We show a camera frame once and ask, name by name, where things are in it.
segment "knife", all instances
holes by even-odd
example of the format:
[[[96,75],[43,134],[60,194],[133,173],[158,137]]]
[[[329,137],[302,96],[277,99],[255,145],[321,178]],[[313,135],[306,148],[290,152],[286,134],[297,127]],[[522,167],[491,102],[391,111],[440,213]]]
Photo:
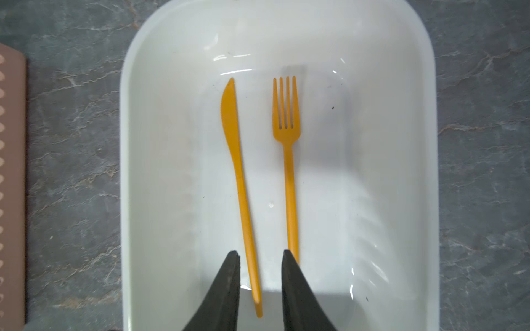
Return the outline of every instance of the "knife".
[[[243,160],[241,158],[241,146],[239,139],[239,123],[237,120],[237,104],[235,102],[234,79],[230,78],[221,99],[221,120],[225,131],[226,142],[232,161],[234,163],[235,180],[237,183],[237,196],[239,198],[239,210],[241,213],[241,225],[243,227],[243,240],[245,242],[246,263],[249,266],[250,286],[252,287],[252,298],[258,318],[263,316],[261,303],[260,277],[258,274],[258,261],[256,260],[256,249],[254,236],[252,235],[252,222],[250,220],[249,203],[246,199],[245,177],[243,174]]]

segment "white tray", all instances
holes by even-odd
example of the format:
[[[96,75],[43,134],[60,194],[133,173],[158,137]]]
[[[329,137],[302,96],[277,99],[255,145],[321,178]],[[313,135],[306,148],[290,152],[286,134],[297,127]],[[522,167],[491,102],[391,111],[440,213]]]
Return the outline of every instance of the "white tray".
[[[435,65],[403,0],[173,0],[120,85],[124,328],[181,330],[224,257],[239,330],[282,329],[284,168],[272,79],[296,75],[301,268],[338,330],[438,330]],[[235,78],[263,314],[255,317],[220,99]]]

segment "fork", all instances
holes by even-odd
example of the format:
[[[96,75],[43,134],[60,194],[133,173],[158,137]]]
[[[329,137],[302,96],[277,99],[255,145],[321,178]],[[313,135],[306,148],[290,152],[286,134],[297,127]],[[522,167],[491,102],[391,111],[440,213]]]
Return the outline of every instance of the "fork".
[[[287,241],[289,250],[298,260],[298,220],[296,216],[295,175],[293,167],[293,143],[300,137],[300,112],[298,111],[298,93],[296,76],[293,76],[293,108],[291,112],[289,96],[289,77],[285,79],[286,100],[284,103],[284,80],[280,77],[280,107],[278,111],[278,90],[276,78],[272,93],[272,131],[274,138],[284,147],[285,205],[287,211]]]

